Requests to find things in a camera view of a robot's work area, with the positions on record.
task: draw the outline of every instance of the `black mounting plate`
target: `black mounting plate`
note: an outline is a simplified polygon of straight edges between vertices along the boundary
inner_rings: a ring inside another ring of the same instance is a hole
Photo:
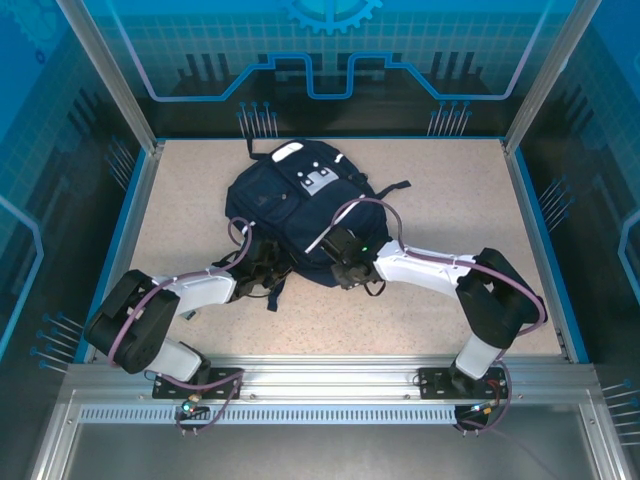
[[[217,380],[222,380],[229,375],[233,375],[234,373],[241,372],[241,368],[212,368],[209,372],[209,379],[207,383],[213,383]],[[234,382],[227,382],[219,387],[213,388],[202,393],[203,400],[226,400],[229,398],[229,394],[233,389]],[[233,395],[233,399],[236,400],[240,398],[240,388],[236,390],[236,393]],[[197,390],[187,390],[186,388],[180,388],[175,386],[173,383],[165,380],[162,377],[156,376],[155,382],[153,383],[153,391],[151,393],[151,397],[158,400],[186,400],[189,395],[196,393]]]
[[[451,374],[448,367],[441,368],[419,368],[416,383],[420,387],[420,398],[422,400],[493,400],[496,392],[487,383],[489,380],[503,381],[500,388],[500,398],[507,398],[509,389],[506,384],[504,371],[500,367],[492,367],[487,373],[474,384],[473,394],[463,396],[452,384]]]

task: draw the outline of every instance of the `aluminum frame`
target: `aluminum frame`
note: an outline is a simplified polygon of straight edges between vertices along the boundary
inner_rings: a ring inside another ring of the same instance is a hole
[[[211,359],[217,366],[246,370],[240,399],[234,401],[234,405],[303,405],[313,409],[327,405],[454,403],[419,400],[418,387],[413,384],[418,367],[450,365],[452,355],[216,356]],[[569,364],[558,357],[512,356],[505,361],[512,376],[514,406],[578,405],[600,478],[632,478],[593,365]],[[71,365],[31,479],[64,478],[84,405],[141,407],[180,403],[153,400],[151,387],[143,375],[128,375],[106,365]],[[112,423],[122,422],[116,418]]]
[[[93,17],[82,0],[56,0],[136,139],[150,154],[158,143]]]
[[[602,0],[576,0],[556,41],[542,64],[505,136],[507,152],[515,153],[527,130],[542,107],[569,57],[589,26]]]

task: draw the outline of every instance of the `wire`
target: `wire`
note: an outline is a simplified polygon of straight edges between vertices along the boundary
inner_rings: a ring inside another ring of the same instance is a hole
[[[229,238],[231,239],[231,241],[237,246],[240,246],[242,245],[242,242],[239,242],[238,240],[236,240],[236,237],[233,236],[233,231],[231,230],[232,226],[233,226],[233,222],[229,222],[227,224],[227,233],[229,234]]]
[[[116,339],[114,340],[113,344],[111,345],[111,349],[109,350],[109,354],[107,355],[108,361],[111,364],[111,366],[113,366],[113,367],[117,366],[115,361],[114,361],[115,354],[118,351],[118,348],[120,347],[120,344],[122,343],[122,340],[124,339],[124,336],[129,331],[129,328],[131,328],[131,325],[133,324],[133,322],[136,321],[136,317],[142,311],[142,309],[147,305],[147,303],[149,303],[151,301],[151,299],[160,290],[162,290],[163,288],[168,287],[169,285],[172,285],[172,284],[174,284],[176,282],[179,282],[180,280],[185,280],[187,278],[206,277],[206,276],[215,275],[215,274],[220,273],[220,272],[224,272],[226,270],[229,270],[229,269],[235,267],[236,265],[238,265],[242,261],[242,259],[245,257],[245,255],[249,251],[249,247],[251,246],[251,241],[253,240],[253,233],[252,233],[252,229],[251,229],[251,224],[246,219],[241,218],[241,217],[234,217],[231,220],[229,220],[229,224],[230,225],[233,224],[234,222],[244,223],[245,226],[247,227],[247,239],[245,241],[244,247],[242,248],[242,251],[240,252],[240,254],[233,260],[233,262],[225,265],[224,267],[216,267],[214,269],[207,268],[205,270],[200,270],[200,271],[197,271],[197,272],[183,273],[182,275],[178,275],[177,277],[173,277],[173,278],[170,278],[168,280],[165,280],[164,282],[159,283],[155,288],[151,289],[142,298],[142,300],[140,300],[140,302],[136,305],[136,307],[133,309],[131,314],[129,314],[129,317],[124,322],[124,325],[122,325],[122,328],[118,332],[118,335],[116,336]]]
[[[239,377],[235,377],[235,378],[238,378],[238,381],[235,383],[235,385],[231,389],[231,393],[229,393],[229,396],[227,397],[227,399],[225,400],[224,404],[222,405],[222,408],[220,408],[218,413],[216,413],[216,415],[211,419],[211,421],[209,423],[207,423],[206,425],[203,425],[203,426],[201,426],[201,427],[199,427],[197,429],[194,427],[194,432],[193,432],[194,434],[196,434],[196,432],[203,432],[204,430],[213,427],[218,422],[218,420],[220,420],[222,418],[222,416],[224,415],[224,412],[229,407],[229,404],[231,403],[231,400],[233,399],[234,395],[236,394],[236,392],[240,388],[240,385],[242,384],[242,376],[243,376],[244,372],[238,372],[237,374],[230,375],[227,379],[225,379],[226,381],[230,381],[230,380],[234,379],[233,377],[238,375],[238,374],[239,374]],[[184,428],[182,426],[182,424],[180,423],[180,416],[179,415],[176,417],[176,427],[178,427],[180,430],[182,430],[183,435],[187,432],[187,429]]]
[[[494,362],[494,364],[502,367],[502,369],[504,370],[504,375],[505,377],[507,377],[507,385],[511,385],[511,373],[509,373],[509,369],[507,368],[505,363],[502,360],[497,360]],[[500,422],[504,420],[504,417],[507,414],[507,411],[509,410],[510,406],[511,406],[511,392],[507,394],[507,398],[505,399],[505,402],[504,402],[504,407],[502,408],[502,411],[500,412],[500,414],[498,414],[498,417],[491,423],[491,425],[483,426],[480,432],[490,432],[491,430],[494,430],[500,424]]]
[[[478,423],[478,422],[474,422],[472,420],[463,420],[463,423],[466,423],[467,425],[470,425],[472,427],[476,427],[478,428],[479,432],[483,432],[483,431],[487,431],[486,428],[482,428],[482,424]],[[540,458],[538,457],[538,455],[536,455],[533,450],[531,450],[527,445],[525,445],[524,443],[522,443],[520,440],[518,440],[516,437],[506,434],[504,432],[501,432],[500,430],[493,430],[493,433],[495,433],[496,435],[499,435],[500,437],[515,443],[516,445],[518,445],[524,452],[526,452],[531,459],[536,462],[538,464],[538,466],[540,468],[542,468],[545,472],[547,472],[552,478],[555,478],[556,480],[560,480],[560,477],[558,475],[555,474],[555,472],[553,470],[551,470],[547,464]]]
[[[167,381],[173,383],[176,387],[184,388],[186,390],[207,391],[211,390],[212,388],[219,387],[220,385],[224,385],[225,383],[235,380],[236,378],[242,378],[242,376],[244,375],[244,370],[236,372],[233,375],[229,375],[228,377],[224,377],[222,380],[218,380],[213,383],[207,383],[206,385],[192,385],[191,383],[184,383],[180,380],[176,380],[169,375],[159,375]]]
[[[493,388],[493,391],[496,392],[496,407],[500,406],[500,384],[495,380],[489,380],[487,382]]]

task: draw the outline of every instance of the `metal post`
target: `metal post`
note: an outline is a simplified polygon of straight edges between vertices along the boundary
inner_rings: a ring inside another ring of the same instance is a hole
[[[601,0],[578,0],[556,39],[547,60],[542,65],[529,93],[509,127],[505,137],[507,152],[512,153],[520,145],[525,133],[538,114],[565,63],[573,53],[582,34],[587,29]]]
[[[140,146],[153,155],[157,144],[156,137],[91,14],[81,0],[56,1]]]

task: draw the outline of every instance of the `beige tabletop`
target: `beige tabletop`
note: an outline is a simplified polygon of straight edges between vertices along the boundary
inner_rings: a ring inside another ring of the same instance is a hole
[[[500,250],[542,294],[500,143],[497,140],[327,140],[380,190],[413,186],[386,201],[400,213],[408,245],[451,253]],[[270,151],[282,141],[256,142]],[[149,275],[208,266],[235,249],[227,237],[227,187],[251,165],[241,140],[167,141],[132,261]],[[389,219],[391,232],[395,222]],[[393,283],[377,298],[346,292],[295,274],[277,313],[266,299],[208,306],[194,320],[174,319],[169,335],[208,353],[457,353],[469,336],[457,300]],[[509,353],[557,354],[551,323],[516,340]]]

